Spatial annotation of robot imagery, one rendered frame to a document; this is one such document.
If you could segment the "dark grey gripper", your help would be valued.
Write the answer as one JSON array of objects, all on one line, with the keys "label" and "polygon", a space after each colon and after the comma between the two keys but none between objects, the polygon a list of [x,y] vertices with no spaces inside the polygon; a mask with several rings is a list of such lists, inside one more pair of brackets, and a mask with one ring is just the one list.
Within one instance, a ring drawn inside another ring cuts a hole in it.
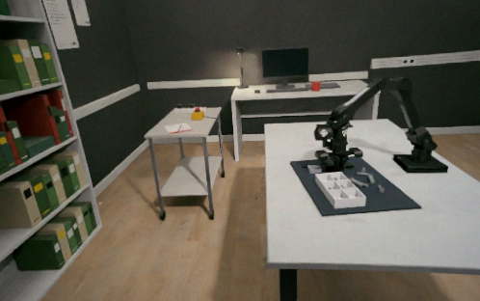
[{"label": "dark grey gripper", "polygon": [[[335,167],[335,170],[339,172],[343,165],[349,160],[348,155],[354,155],[355,158],[363,157],[363,151],[359,148],[349,148],[346,153],[346,146],[348,145],[346,140],[335,140],[332,139],[333,145],[331,148],[332,152],[326,152],[325,150],[317,150],[315,152],[315,157],[319,161],[325,161],[330,159]],[[351,154],[349,154],[351,153]],[[338,157],[338,158],[337,158]]]}]

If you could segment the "white mounting block with black holes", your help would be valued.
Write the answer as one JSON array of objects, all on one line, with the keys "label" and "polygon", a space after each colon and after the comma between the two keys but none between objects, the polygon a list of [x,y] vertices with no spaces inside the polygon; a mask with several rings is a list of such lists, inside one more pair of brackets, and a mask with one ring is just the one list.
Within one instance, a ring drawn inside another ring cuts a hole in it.
[{"label": "white mounting block with black holes", "polygon": [[310,174],[319,174],[321,173],[321,167],[319,165],[308,165],[307,170]]}]

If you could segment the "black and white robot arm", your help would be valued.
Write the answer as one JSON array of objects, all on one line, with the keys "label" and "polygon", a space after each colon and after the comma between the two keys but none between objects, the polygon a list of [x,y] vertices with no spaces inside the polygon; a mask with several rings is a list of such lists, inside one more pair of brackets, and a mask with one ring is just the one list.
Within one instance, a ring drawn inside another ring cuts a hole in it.
[{"label": "black and white robot arm", "polygon": [[[411,145],[414,146],[411,152],[411,160],[414,163],[432,163],[432,151],[438,145],[432,140],[429,131],[421,124],[411,96],[413,91],[412,81],[405,77],[394,76],[388,81],[380,78],[373,79],[351,100],[334,108],[326,123],[316,125],[314,129],[315,140],[323,140],[322,147],[327,147],[329,150],[333,145],[332,138],[346,140],[348,128],[353,127],[349,121],[354,117],[356,111],[381,89],[389,90],[399,102],[408,125],[408,131],[405,132],[405,135],[407,140],[411,141]],[[333,127],[337,128],[333,129]],[[328,142],[328,140],[331,141]]]}]

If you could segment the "white divided parts tray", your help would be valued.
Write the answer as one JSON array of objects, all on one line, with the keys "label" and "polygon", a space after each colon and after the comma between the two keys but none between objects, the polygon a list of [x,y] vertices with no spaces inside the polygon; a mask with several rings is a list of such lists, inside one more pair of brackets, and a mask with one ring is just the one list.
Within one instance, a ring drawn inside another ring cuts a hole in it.
[{"label": "white divided parts tray", "polygon": [[[332,177],[341,180],[334,180]],[[334,208],[365,206],[366,197],[341,172],[316,174],[315,182]],[[342,184],[344,187],[347,188],[342,189],[338,184]],[[326,187],[331,187],[333,190],[328,190]],[[336,198],[338,198],[338,200],[336,200]]]}]

